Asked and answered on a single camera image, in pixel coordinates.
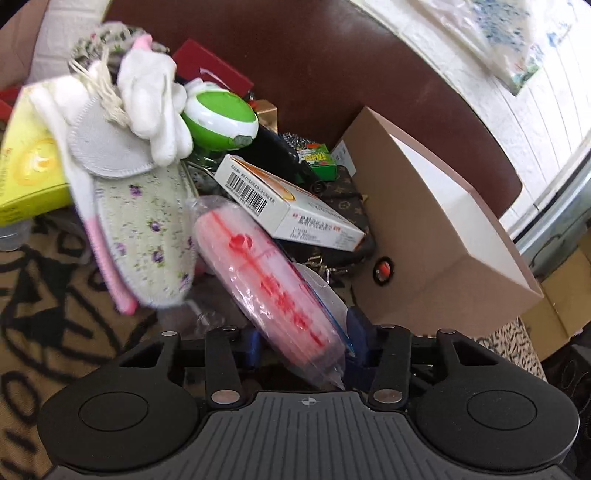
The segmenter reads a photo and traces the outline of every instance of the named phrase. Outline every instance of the white printed box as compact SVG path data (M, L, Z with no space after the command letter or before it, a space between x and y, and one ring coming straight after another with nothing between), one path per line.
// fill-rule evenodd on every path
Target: white printed box
M352 252L365 234L311 193L226 155L216 181L273 238Z

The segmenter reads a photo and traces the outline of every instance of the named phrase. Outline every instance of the barcode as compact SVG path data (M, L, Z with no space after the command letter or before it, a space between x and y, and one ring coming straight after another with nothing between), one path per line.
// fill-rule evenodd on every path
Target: barcode
M263 196L234 172L230 173L230 177L226 181L226 187L238 195L240 201L249 207L257 216L262 213L267 205L267 201Z

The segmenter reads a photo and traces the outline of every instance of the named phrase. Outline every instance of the green and white container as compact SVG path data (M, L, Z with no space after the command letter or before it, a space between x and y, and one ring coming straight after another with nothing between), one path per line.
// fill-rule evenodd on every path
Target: green and white container
M199 78L186 84L185 89L187 103L181 115L196 146L221 152L252 143L258 132L258 118L248 103Z

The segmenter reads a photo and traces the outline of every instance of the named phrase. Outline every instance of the green lid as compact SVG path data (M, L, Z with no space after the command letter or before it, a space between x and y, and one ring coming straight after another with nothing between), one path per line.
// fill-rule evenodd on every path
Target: green lid
M205 108L239 122L255 122L256 115L251 106L232 92L202 92L196 99Z

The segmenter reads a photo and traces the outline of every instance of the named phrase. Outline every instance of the green small box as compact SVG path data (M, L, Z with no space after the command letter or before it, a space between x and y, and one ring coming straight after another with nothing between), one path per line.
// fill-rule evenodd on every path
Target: green small box
M308 165L316 172L320 180L336 180L336 163L329 149L324 144L308 143L297 149L300 161L308 162Z

